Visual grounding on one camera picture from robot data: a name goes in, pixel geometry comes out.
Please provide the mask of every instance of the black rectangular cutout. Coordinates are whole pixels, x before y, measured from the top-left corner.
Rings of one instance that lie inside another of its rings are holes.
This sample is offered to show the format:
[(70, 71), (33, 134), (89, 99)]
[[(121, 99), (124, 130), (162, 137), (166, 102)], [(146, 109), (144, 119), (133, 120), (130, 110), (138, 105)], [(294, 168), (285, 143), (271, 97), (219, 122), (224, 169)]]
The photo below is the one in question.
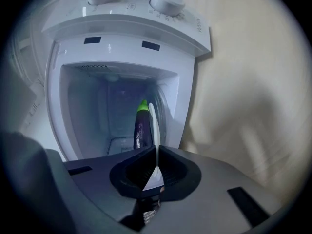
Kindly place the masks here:
[(227, 192), (252, 227), (256, 227), (270, 217), (243, 188), (236, 187)]
[(87, 37), (83, 44), (99, 43), (102, 37)]
[(160, 45), (149, 42), (149, 41), (143, 41), (142, 42), (142, 47), (147, 48), (147, 49), (153, 49), (153, 50), (160, 50)]
[(92, 170), (92, 168), (90, 166), (82, 166), (82, 167), (70, 169), (70, 170), (68, 170), (68, 173), (70, 176), (72, 176), (72, 175), (76, 175), (76, 174), (82, 174), (82, 173), (85, 173), (85, 172), (90, 171), (90, 170)]

